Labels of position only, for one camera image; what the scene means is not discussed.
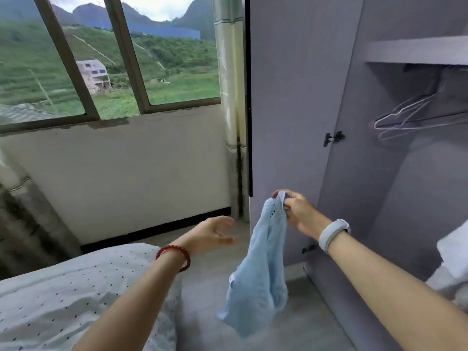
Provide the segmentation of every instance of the sky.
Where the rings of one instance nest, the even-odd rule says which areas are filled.
[[[153,21],[173,20],[181,17],[193,0],[121,0],[132,6],[139,13],[148,16]],[[95,4],[104,7],[103,0],[50,0],[54,5],[72,12],[76,6]]]

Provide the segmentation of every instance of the hand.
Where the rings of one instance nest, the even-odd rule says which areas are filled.
[[[319,240],[320,234],[331,223],[331,220],[321,214],[300,193],[289,189],[278,189],[273,192],[272,197],[276,198],[279,191],[286,191],[290,197],[284,200],[284,205],[290,208],[286,210],[289,224],[305,235]]]
[[[233,227],[233,224],[234,219],[230,217],[208,218],[176,239],[172,245],[185,248],[190,255],[206,253],[224,245],[233,245],[236,243],[236,238],[224,234]]]

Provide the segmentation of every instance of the bedsheet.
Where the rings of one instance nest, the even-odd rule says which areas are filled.
[[[137,243],[106,248],[0,281],[0,350],[70,350],[125,293],[159,248]],[[145,351],[175,351],[178,276]]]

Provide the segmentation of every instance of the red bracelet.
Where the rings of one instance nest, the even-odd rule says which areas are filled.
[[[185,250],[181,246],[167,245],[164,248],[161,248],[158,251],[158,253],[156,254],[156,260],[158,259],[158,257],[161,256],[161,253],[163,253],[164,251],[169,250],[169,249],[176,249],[176,250],[179,250],[180,252],[182,252],[184,254],[185,259],[187,260],[187,264],[179,270],[179,273],[184,272],[185,270],[187,270],[190,267],[190,255],[189,255],[189,252],[187,250]]]

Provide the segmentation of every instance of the gray wardrobe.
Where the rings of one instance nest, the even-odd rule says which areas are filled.
[[[441,263],[437,240],[468,218],[468,125],[383,141],[370,123],[442,85],[468,101],[468,72],[460,67],[468,65],[468,0],[246,6],[251,221],[275,189],[299,191],[329,217],[346,219],[369,248],[426,280]],[[449,106],[434,102],[418,115]],[[345,139],[324,146],[337,131]],[[311,243],[289,231],[285,264],[307,260],[358,350],[400,350],[327,255],[301,253]]]

